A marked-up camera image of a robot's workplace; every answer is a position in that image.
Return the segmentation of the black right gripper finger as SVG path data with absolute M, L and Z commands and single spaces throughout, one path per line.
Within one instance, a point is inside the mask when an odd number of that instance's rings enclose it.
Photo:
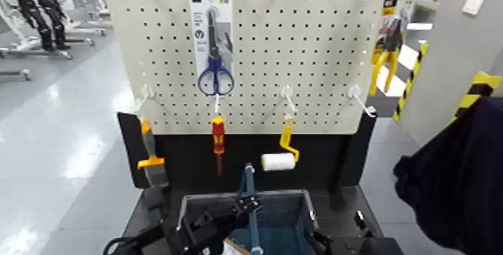
M 356 226 L 359 228 L 360 236 L 372 236 L 373 235 L 373 230 L 372 230 L 372 224 L 371 222 L 364 216 L 363 212 L 360 210 L 357 210 L 354 216 L 354 221 L 356 223 Z
M 306 230 L 305 239 L 317 255 L 332 255 L 332 239 L 321 229 Z

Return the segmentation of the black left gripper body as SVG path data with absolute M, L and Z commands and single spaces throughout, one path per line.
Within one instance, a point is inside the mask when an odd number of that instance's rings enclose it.
M 201 214 L 185 214 L 173 238 L 182 254 L 222 254 L 224 240 L 238 225 L 232 209 L 211 209 Z

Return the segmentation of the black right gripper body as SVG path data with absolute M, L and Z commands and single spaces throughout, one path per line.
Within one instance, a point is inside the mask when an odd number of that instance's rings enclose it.
M 402 250 L 393 238 L 365 238 L 358 255 L 402 255 Z

